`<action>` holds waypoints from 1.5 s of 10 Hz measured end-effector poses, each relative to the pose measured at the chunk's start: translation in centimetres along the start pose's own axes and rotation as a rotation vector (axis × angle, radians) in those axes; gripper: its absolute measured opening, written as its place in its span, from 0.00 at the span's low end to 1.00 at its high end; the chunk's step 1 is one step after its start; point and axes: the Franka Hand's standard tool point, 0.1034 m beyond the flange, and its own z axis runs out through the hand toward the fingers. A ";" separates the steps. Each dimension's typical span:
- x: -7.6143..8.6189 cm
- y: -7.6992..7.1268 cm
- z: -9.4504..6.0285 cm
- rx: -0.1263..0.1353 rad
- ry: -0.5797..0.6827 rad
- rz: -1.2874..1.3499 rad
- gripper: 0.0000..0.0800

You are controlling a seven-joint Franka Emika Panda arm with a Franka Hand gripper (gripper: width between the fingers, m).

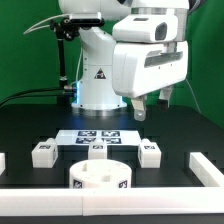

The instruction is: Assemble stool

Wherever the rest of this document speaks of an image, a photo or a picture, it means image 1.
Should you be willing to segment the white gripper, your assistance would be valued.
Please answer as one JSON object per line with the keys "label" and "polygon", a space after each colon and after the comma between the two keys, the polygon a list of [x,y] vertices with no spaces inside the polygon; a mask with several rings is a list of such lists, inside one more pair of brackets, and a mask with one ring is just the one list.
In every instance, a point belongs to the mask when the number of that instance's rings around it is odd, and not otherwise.
{"label": "white gripper", "polygon": [[145,94],[161,89],[159,99],[169,101],[173,92],[170,85],[186,78],[187,66],[187,42],[178,42],[173,52],[168,52],[165,44],[118,43],[113,55],[112,87],[117,95],[134,98],[134,119],[144,121]]}

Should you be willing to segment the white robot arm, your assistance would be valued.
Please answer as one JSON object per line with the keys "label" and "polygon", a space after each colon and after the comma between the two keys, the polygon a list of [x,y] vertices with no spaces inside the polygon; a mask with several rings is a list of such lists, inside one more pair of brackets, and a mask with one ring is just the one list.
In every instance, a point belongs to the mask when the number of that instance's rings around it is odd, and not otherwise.
{"label": "white robot arm", "polygon": [[83,75],[72,107],[110,116],[131,100],[146,117],[147,95],[169,107],[173,85],[186,79],[187,17],[205,0],[58,0],[66,34],[81,38]]}

